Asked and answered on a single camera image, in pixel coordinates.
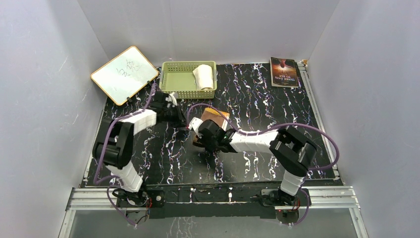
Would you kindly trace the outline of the white terry towel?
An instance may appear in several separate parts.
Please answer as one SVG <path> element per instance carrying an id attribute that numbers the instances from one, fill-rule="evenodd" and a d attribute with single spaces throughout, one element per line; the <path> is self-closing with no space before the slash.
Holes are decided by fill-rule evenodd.
<path id="1" fill-rule="evenodd" d="M 213 68 L 206 64 L 201 64 L 193 70 L 197 90 L 214 89 Z"/>

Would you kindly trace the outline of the orange brown towel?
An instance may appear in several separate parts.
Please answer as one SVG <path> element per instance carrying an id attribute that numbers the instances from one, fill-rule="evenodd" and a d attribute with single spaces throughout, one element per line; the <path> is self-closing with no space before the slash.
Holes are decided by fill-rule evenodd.
<path id="1" fill-rule="evenodd" d="M 223 130 L 227 129 L 228 122 L 214 109 L 207 107 L 204 109 L 200 119 L 202 121 L 212 120 L 218 126 L 220 126 Z M 204 145 L 198 142 L 199 137 L 197 134 L 194 135 L 192 144 L 197 147 L 204 148 Z"/>

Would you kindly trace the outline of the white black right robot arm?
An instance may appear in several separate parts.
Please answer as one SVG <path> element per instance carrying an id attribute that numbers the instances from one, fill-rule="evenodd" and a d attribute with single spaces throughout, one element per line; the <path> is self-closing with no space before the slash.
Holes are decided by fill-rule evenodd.
<path id="1" fill-rule="evenodd" d="M 199 118 L 193 118 L 189 127 L 197 134 L 197 141 L 210 150 L 272 154 L 285 169 L 279 200 L 285 205 L 292 205 L 298 200 L 298 189 L 309 171 L 317 148 L 296 128 L 286 126 L 265 133 L 241 133 L 232 128 L 224 130 L 210 119 Z"/>

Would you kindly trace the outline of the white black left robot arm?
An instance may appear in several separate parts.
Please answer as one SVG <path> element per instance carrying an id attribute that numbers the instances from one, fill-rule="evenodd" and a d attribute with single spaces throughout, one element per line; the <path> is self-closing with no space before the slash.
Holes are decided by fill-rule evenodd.
<path id="1" fill-rule="evenodd" d="M 108 126 L 97 134 L 92 155 L 122 182 L 122 189 L 129 192 L 129 200 L 135 206 L 143 206 L 148 193 L 141 189 L 143 179 L 131 161 L 134 136 L 158 123 L 166 122 L 174 128 L 186 127 L 186 118 L 178 106 L 176 92 L 156 92 L 150 97 L 145 109 L 118 119 L 109 120 Z"/>

